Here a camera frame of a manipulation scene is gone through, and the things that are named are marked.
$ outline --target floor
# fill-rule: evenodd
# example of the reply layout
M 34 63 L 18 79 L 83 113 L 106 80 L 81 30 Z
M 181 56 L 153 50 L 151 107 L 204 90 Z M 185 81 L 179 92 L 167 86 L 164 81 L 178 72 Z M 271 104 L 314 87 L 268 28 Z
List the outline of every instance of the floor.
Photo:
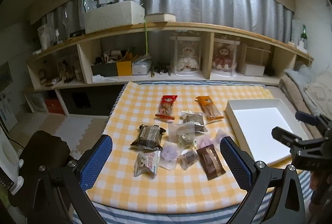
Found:
M 9 132 L 11 139 L 26 146 L 36 131 L 46 131 L 67 142 L 71 156 L 79 159 L 102 135 L 107 118 L 98 116 L 65 116 L 46 113 L 19 113 L 17 125 Z M 19 146 L 11 142 L 18 151 Z

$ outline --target red snack package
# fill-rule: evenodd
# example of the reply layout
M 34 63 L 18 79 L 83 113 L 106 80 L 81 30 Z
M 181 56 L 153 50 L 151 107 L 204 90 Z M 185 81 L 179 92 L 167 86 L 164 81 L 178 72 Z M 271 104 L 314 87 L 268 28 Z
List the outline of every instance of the red snack package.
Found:
M 160 117 L 160 118 L 164 118 L 164 119 L 174 120 L 175 117 L 172 115 L 173 114 L 173 104 L 177 97 L 178 97 L 177 95 L 162 96 L 156 116 Z

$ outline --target snack package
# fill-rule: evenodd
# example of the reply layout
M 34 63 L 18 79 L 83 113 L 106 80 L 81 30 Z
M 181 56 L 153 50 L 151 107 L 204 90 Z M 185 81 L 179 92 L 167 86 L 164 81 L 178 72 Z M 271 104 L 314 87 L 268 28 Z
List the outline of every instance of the snack package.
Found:
M 168 124 L 168 140 L 177 143 L 182 148 L 194 145 L 195 123 L 193 121 L 183 124 Z
M 220 142 L 226 136 L 229 135 L 226 132 L 224 132 L 222 129 L 218 129 L 215 138 L 212 139 L 215 148 L 217 148 L 219 151 L 220 151 Z
M 181 168 L 185 171 L 190 166 L 192 166 L 196 161 L 198 161 L 198 158 L 199 158 L 198 154 L 195 151 L 189 150 L 188 152 L 180 155 L 178 157 L 178 160 Z
M 160 151 L 139 153 L 135 161 L 134 176 L 139 176 L 143 173 L 150 173 L 153 177 L 156 176 L 159 160 Z
M 196 99 L 199 102 L 204 114 L 206 115 L 208 123 L 219 121 L 224 118 L 218 111 L 210 96 L 199 96 L 196 97 Z
M 194 140 L 194 146 L 197 149 L 206 147 L 206 146 L 208 146 L 210 144 L 213 144 L 213 140 L 212 140 L 210 134 L 204 134 L 204 135 L 198 136 Z
M 153 151 L 163 150 L 160 145 L 160 141 L 163 133 L 166 131 L 165 129 L 157 125 L 141 125 L 139 129 L 140 131 L 137 139 L 131 143 L 132 148 Z
M 193 121 L 195 123 L 195 133 L 197 135 L 208 133 L 209 131 L 204 126 L 203 113 L 193 113 L 191 111 L 182 111 L 181 117 L 183 118 L 183 123 Z
M 213 144 L 198 149 L 197 154 L 200 157 L 200 163 L 208 180 L 221 176 L 226 172 L 221 165 Z
M 165 141 L 163 144 L 163 151 L 160 154 L 159 166 L 174 171 L 177 164 L 176 159 L 180 154 L 180 151 L 182 150 L 179 149 L 177 144 Z
M 156 116 L 164 119 L 174 120 L 175 117 L 173 116 L 173 104 L 176 98 L 177 95 L 162 96 Z

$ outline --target green bottle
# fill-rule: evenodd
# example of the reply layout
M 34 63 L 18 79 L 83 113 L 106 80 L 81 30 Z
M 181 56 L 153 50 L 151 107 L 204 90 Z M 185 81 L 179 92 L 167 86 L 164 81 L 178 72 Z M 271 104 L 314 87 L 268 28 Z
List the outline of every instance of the green bottle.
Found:
M 301 48 L 304 48 L 306 50 L 308 49 L 308 36 L 307 36 L 307 28 L 305 27 L 305 25 L 303 25 L 301 39 L 298 43 L 298 46 L 300 46 Z

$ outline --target wooden shelf top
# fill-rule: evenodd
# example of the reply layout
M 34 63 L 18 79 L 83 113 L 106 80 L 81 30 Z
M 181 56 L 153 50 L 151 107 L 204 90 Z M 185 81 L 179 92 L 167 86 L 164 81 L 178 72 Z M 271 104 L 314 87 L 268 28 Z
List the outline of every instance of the wooden shelf top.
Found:
M 148 75 L 131 75 L 131 76 L 114 76 L 109 77 L 114 79 L 106 80 L 101 83 L 92 83 L 92 84 L 85 84 L 83 82 L 79 82 L 76 80 L 71 81 L 70 83 L 63 83 L 62 81 L 58 82 L 53 87 L 41 87 L 39 89 L 34 90 L 33 88 L 28 88 L 25 90 L 26 93 L 33 93 L 33 92 L 40 92 L 40 91 L 48 91 L 48 90 L 55 90 L 55 89 L 66 89 L 66 88 L 79 88 L 79 87 L 97 87 L 97 86 L 108 86 L 108 85 L 124 85 L 128 82 L 141 82 L 141 81 L 177 81 L 177 80 L 206 80 L 203 75 L 200 73 L 196 76 L 176 76 L 172 74 L 169 76 L 167 73 L 159 74 L 155 73 L 154 77 L 151 77 L 150 73 Z M 244 82 L 249 84 L 264 84 L 270 86 L 277 86 L 279 84 L 280 78 L 279 77 L 257 77 L 257 76 L 244 76 L 241 73 L 238 73 L 235 77 L 221 77 L 214 73 L 211 73 L 210 80 L 208 81 L 228 81 L 228 82 Z
M 291 51 L 307 60 L 313 61 L 313 57 L 311 57 L 310 55 L 308 55 L 306 53 L 303 53 L 302 51 L 298 50 L 296 47 L 294 47 L 292 45 L 285 44 L 281 41 L 277 41 L 275 39 L 272 39 L 270 37 L 266 37 L 266 36 L 263 36 L 263 35 L 260 35 L 257 33 L 245 31 L 245 30 L 241 30 L 241 29 L 236 29 L 236 28 L 231 28 L 231 27 L 210 25 L 210 24 L 201 24 L 201 23 L 157 22 L 157 23 L 147 23 L 146 29 L 147 29 L 147 31 L 158 31 L 158 30 L 161 30 L 161 31 L 165 31 L 165 30 L 205 31 L 205 32 L 215 32 L 215 33 L 239 36 L 239 37 L 244 37 L 244 38 L 252 39 L 255 41 L 260 41 L 260 42 L 263 42 L 266 44 L 270 44 L 273 46 L 283 48 L 283 49 Z M 69 38 L 68 40 L 64 41 L 63 43 L 58 44 L 56 46 L 52 46 L 52 47 L 42 51 L 41 53 L 31 57 L 28 60 L 28 63 L 38 60 L 55 51 L 59 51 L 61 49 L 67 48 L 69 46 L 76 45 L 77 43 L 80 43 L 80 42 L 100 39 L 100 38 L 114 36 L 114 35 L 143 32 L 144 30 L 145 30 L 144 24 L 136 24 L 136 25 L 127 25 L 127 26 L 120 26 L 120 27 L 116 27 L 116 28 L 105 29 L 105 30 L 89 33 L 86 35 Z

